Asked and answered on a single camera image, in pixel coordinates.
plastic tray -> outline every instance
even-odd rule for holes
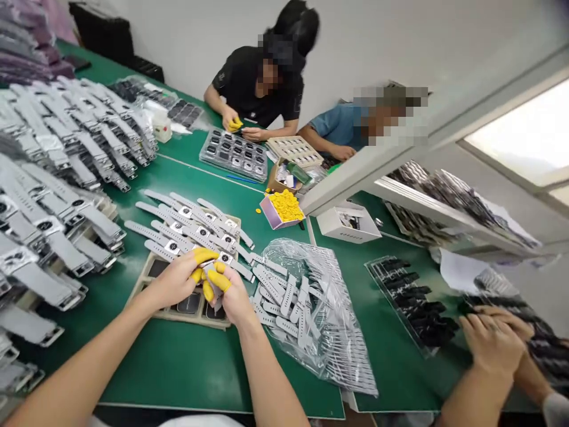
[[[200,151],[200,161],[260,183],[267,180],[267,149],[222,129],[213,128],[207,134]]]
[[[324,160],[301,136],[269,138],[267,146],[278,157],[293,161],[303,169],[320,166]]]

beige tray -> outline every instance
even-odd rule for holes
[[[204,209],[204,212],[210,212],[213,214],[213,212],[211,212],[208,209]],[[235,216],[230,216],[230,215],[227,215],[227,217],[229,219],[232,219],[237,225],[241,226],[241,219],[240,218],[237,218]],[[235,255],[233,255],[233,256],[234,256],[235,260],[237,260],[239,254],[236,252]],[[146,259],[146,263],[144,264],[144,267],[142,268],[142,272],[140,273],[140,276],[138,277],[138,280],[136,281],[135,287],[133,288],[133,290],[130,294],[130,297],[129,297],[128,301],[126,302],[126,304],[128,304],[137,294],[142,292],[142,290],[155,279],[153,277],[150,277],[149,274],[150,274],[152,265],[154,264],[154,261],[156,261],[156,260],[166,262],[162,258],[160,258],[158,255],[150,252],[150,254],[148,255],[148,258]],[[162,310],[157,311],[153,315],[153,317],[162,318],[162,319],[166,319],[166,320],[195,323],[195,324],[200,324],[200,325],[204,325],[207,327],[212,327],[212,328],[222,329],[222,330],[225,330],[226,328],[231,326],[231,322],[229,321],[229,319],[227,319],[227,316],[224,316],[221,319],[208,317],[208,316],[213,315],[213,309],[207,308],[207,301],[206,301],[205,297],[203,296],[203,291],[202,291],[201,285],[196,287],[194,294],[198,294],[200,296],[200,302],[199,302],[197,310],[193,314],[181,313],[178,311],[177,305],[176,306],[173,305],[171,307],[163,308]]]
[[[269,138],[267,146],[278,157],[293,161],[303,169],[320,166],[324,160],[301,136]]]

cardboard box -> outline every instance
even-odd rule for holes
[[[339,211],[350,209],[358,213],[360,218],[360,229],[346,227],[340,220]],[[316,217],[320,232],[324,236],[334,237],[352,243],[365,243],[381,237],[375,222],[363,206],[350,202],[341,202]]]
[[[296,192],[302,188],[302,183],[299,180],[296,181],[296,187],[295,188],[288,188],[286,185],[281,184],[276,179],[277,170],[279,169],[279,166],[282,164],[282,162],[284,160],[285,159],[281,157],[281,158],[279,158],[278,162],[276,162],[273,165],[273,168],[271,169],[271,173],[268,176],[267,188],[275,191],[276,193],[282,193],[284,190],[288,190],[291,193],[296,194]]]
[[[290,227],[291,225],[296,225],[306,218],[303,215],[302,219],[295,219],[293,221],[283,222],[283,220],[280,219],[279,213],[274,208],[273,202],[271,201],[271,199],[268,198],[268,196],[265,196],[265,198],[261,200],[260,205],[261,209],[263,210],[263,213],[267,217],[268,223],[270,224],[273,230],[278,230],[280,228],[286,228]]]

yellow finger cots pile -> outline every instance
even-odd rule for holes
[[[298,199],[290,191],[284,190],[282,193],[272,194],[268,198],[283,222],[304,219],[304,213],[298,207]]]

white box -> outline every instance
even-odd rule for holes
[[[358,211],[360,217],[360,229],[346,227],[340,221],[338,211],[343,208]],[[375,222],[363,206],[350,202],[341,202],[326,212],[321,213],[316,217],[320,232],[327,237],[334,237],[340,240],[345,240],[352,243],[365,243],[381,237]]]

